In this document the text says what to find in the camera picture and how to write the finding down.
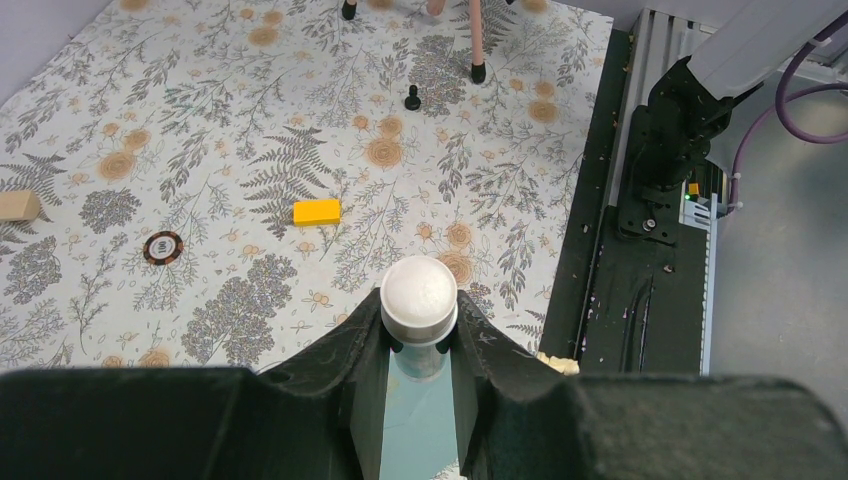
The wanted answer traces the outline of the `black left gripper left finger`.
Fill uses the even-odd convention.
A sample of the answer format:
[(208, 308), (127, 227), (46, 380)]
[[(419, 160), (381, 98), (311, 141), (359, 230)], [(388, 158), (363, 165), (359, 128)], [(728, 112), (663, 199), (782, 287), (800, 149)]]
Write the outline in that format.
[(246, 368), (19, 370), (1, 378), (5, 479), (375, 479), (388, 376), (370, 293), (315, 343)]

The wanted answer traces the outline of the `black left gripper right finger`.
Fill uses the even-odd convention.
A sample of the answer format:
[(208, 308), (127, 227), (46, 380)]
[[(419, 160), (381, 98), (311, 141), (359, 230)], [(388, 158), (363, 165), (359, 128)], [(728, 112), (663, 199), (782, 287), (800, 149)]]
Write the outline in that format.
[(451, 377), (469, 479), (843, 479), (847, 437), (769, 377), (566, 375), (457, 296)]

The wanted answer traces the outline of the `teal paper envelope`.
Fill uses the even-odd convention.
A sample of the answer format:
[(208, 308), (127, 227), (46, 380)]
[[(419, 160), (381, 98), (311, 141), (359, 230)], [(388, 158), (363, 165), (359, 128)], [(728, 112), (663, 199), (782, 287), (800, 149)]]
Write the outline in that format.
[(388, 480), (460, 479), (451, 363), (425, 382), (390, 359), (381, 467)]

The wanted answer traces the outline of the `green white glue stick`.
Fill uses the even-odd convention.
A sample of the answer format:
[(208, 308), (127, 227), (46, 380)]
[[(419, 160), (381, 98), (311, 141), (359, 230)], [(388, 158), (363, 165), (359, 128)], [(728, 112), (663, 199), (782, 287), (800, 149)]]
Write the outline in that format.
[(386, 271), (379, 297), (382, 325), (400, 371), (416, 382), (438, 377), (458, 318), (454, 275), (433, 257), (407, 257)]

